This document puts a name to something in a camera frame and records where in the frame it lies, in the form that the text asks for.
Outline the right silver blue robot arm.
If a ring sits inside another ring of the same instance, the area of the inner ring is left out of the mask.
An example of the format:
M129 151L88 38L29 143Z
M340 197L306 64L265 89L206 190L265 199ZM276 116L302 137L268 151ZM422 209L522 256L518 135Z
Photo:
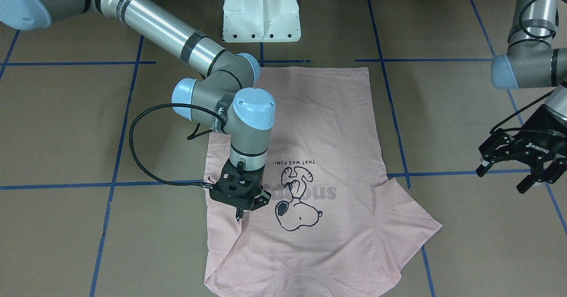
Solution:
M150 178L175 185L141 164L133 140L140 119L153 111L172 108L189 121L207 125L209 132L230 137L229 158L219 180L196 182L195 186L209 190L211 199L236 208L237 219L267 205L271 194L264 190L262 179L276 102L269 92L254 87L260 77L257 60L247 53L229 52L152 0L1 0L1 22L22 31L46 28L86 12L119 21L203 77L202 81L179 81L171 103L151 107L134 119L129 147L136 165Z

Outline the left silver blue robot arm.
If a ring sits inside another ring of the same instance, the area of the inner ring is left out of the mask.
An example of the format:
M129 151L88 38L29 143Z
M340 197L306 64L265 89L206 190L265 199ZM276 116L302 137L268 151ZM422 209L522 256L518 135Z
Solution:
M555 183L566 172L567 53L566 48L551 46L559 30L559 2L566 0L516 0L508 50L491 65L496 88L551 88L530 103L538 104L538 108L523 125L505 129L501 121L478 148L482 156L476 169L478 176L504 161L517 161L530 168L517 184L521 194L536 184Z

